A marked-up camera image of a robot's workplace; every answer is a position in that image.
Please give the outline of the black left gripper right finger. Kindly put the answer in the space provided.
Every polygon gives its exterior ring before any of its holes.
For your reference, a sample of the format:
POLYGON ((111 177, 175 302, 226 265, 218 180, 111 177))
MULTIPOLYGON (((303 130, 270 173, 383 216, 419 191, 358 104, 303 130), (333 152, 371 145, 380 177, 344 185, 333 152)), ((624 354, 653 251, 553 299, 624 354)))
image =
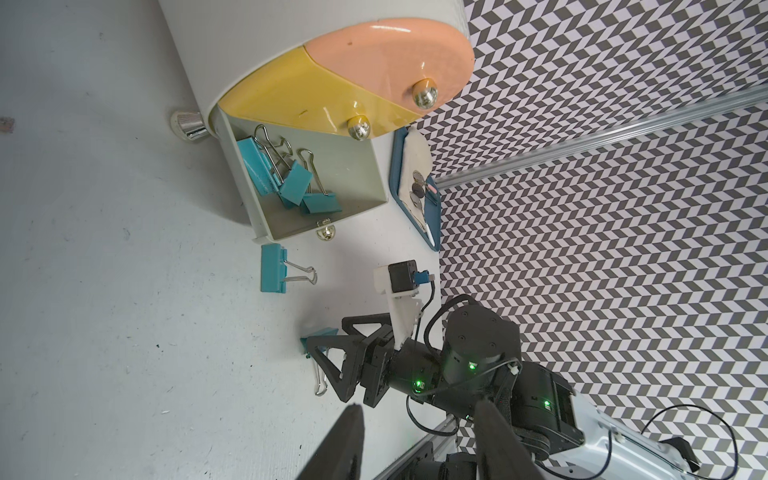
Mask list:
POLYGON ((473 419, 480 479, 543 479, 530 453, 493 403, 479 401, 473 419))

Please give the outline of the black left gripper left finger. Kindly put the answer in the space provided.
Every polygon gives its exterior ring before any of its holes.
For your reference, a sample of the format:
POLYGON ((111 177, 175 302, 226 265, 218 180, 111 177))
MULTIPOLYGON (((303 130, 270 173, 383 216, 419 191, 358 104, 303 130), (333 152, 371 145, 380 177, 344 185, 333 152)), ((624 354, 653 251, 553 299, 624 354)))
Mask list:
POLYGON ((364 447, 364 413, 359 404, 347 406, 310 457, 298 480, 360 478, 364 447))

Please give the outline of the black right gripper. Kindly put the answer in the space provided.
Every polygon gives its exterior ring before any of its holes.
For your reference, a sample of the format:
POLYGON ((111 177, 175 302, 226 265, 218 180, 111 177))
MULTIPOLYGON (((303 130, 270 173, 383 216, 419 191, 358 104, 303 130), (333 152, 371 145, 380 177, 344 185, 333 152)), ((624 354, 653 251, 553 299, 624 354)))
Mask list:
POLYGON ((340 401, 353 397, 359 378, 365 389, 363 403, 372 408, 390 389, 420 401, 424 391, 438 386, 440 363, 424 344, 408 339, 400 350, 394 349, 389 313, 345 317, 342 331, 345 335, 307 338, 308 353, 340 401), (378 340, 365 354, 368 337, 378 340))

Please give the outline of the grey green bottom drawer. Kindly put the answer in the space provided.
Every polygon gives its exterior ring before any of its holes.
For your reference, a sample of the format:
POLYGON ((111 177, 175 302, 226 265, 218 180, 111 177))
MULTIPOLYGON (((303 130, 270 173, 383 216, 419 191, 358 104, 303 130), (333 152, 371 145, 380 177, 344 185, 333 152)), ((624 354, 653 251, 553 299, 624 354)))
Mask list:
MULTIPOLYGON (((257 243, 281 242, 324 226, 335 226, 378 208, 388 200, 379 157, 370 140, 359 142, 341 136, 237 119, 220 108, 213 110, 211 125, 232 171, 257 243), (302 166, 304 163, 298 158, 297 151, 307 148, 314 153, 314 164, 323 186, 328 192, 336 194, 342 206, 341 212, 305 214, 300 205, 287 209, 277 193, 261 196, 257 192, 239 153, 237 141, 250 137, 258 124, 266 126, 275 145, 280 142, 280 137, 284 137, 292 146, 294 158, 302 166)), ((313 180, 308 188, 319 191, 313 180)))

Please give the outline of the yellow drawer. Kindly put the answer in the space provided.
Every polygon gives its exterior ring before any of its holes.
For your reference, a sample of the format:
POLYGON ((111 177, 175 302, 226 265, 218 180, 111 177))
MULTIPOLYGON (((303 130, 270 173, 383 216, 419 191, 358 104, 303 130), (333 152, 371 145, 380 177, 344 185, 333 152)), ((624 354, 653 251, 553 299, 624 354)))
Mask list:
POLYGON ((320 66, 303 47, 253 71, 218 106, 231 117, 358 141, 418 119, 415 112, 320 66))

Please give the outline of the cream round drawer cabinet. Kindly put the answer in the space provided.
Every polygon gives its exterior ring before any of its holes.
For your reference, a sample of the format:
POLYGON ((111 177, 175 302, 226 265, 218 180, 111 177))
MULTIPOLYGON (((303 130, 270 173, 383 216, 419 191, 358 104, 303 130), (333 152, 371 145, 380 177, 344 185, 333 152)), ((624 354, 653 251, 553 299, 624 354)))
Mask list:
POLYGON ((470 42, 459 1, 164 1, 161 10, 206 125, 220 99, 253 71, 345 27, 429 19, 470 42))

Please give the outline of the orange pink top drawer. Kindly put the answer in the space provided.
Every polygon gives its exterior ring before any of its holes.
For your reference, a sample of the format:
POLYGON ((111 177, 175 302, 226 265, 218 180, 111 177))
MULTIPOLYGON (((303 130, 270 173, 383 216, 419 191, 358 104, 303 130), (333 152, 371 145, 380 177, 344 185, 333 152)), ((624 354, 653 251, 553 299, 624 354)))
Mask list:
POLYGON ((456 96, 474 68, 460 31, 429 19, 366 22, 305 44, 320 66, 423 116, 456 96))

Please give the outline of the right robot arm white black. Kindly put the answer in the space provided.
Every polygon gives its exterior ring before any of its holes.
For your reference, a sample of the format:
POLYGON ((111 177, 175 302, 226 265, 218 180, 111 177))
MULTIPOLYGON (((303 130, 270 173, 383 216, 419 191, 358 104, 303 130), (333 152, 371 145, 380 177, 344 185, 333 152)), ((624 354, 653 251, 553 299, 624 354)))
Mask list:
POLYGON ((700 461, 681 437, 651 440, 578 395, 561 375, 522 358, 516 323, 469 295, 446 302, 422 340, 398 340, 386 314, 346 317, 342 334, 305 341, 343 402, 358 386, 376 406, 389 390, 456 420, 479 422, 487 400, 548 479, 686 479, 700 461))

